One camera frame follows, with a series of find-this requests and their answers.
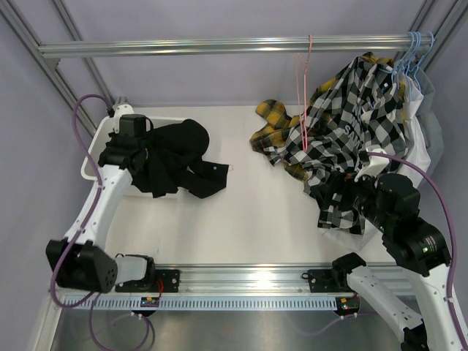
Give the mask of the pink wire hanger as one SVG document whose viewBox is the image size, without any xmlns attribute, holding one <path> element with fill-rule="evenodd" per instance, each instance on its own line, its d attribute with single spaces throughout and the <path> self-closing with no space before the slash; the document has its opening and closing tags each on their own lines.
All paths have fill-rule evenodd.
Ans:
<svg viewBox="0 0 468 351">
<path fill-rule="evenodd" d="M 307 98 L 307 76 L 308 76 L 308 66 L 309 60 L 312 53 L 313 39 L 312 35 L 308 35 L 308 50 L 306 58 L 300 53 L 295 54 L 295 83 L 296 83 L 296 94 L 297 94 L 297 103 L 299 108 L 299 126 L 301 133 L 301 142 L 302 149 L 304 152 L 308 150 L 308 132 L 306 128 L 306 119 L 307 119 L 307 108 L 308 108 L 308 98 Z"/>
</svg>

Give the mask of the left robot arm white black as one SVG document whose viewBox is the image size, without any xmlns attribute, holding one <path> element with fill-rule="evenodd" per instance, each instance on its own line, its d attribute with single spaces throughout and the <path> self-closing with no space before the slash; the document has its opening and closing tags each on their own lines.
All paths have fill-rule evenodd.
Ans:
<svg viewBox="0 0 468 351">
<path fill-rule="evenodd" d="M 104 249 L 118 204 L 143 170 L 148 158 L 146 136 L 153 125 L 140 114 L 118 118 L 118 129 L 93 163 L 97 179 L 75 223 L 60 241 L 49 241 L 46 256 L 53 270 L 50 290 L 56 287 L 108 293 L 132 282 L 142 292 L 152 290 L 157 274 L 150 259 L 136 254 L 112 257 Z"/>
</svg>

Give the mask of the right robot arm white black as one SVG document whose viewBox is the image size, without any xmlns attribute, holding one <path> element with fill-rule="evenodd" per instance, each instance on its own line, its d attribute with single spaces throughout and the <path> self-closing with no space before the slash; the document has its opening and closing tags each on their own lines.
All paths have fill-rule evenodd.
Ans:
<svg viewBox="0 0 468 351">
<path fill-rule="evenodd" d="M 356 253 L 333 261 L 333 286 L 364 298 L 395 333 L 401 350 L 466 350 L 467 324 L 449 277 L 455 253 L 420 217 L 420 193 L 411 180 L 394 173 L 378 178 L 334 173 L 328 190 L 341 195 L 341 207 L 357 211 L 382 233 L 382 244 L 411 284 L 420 311 L 397 298 Z"/>
</svg>

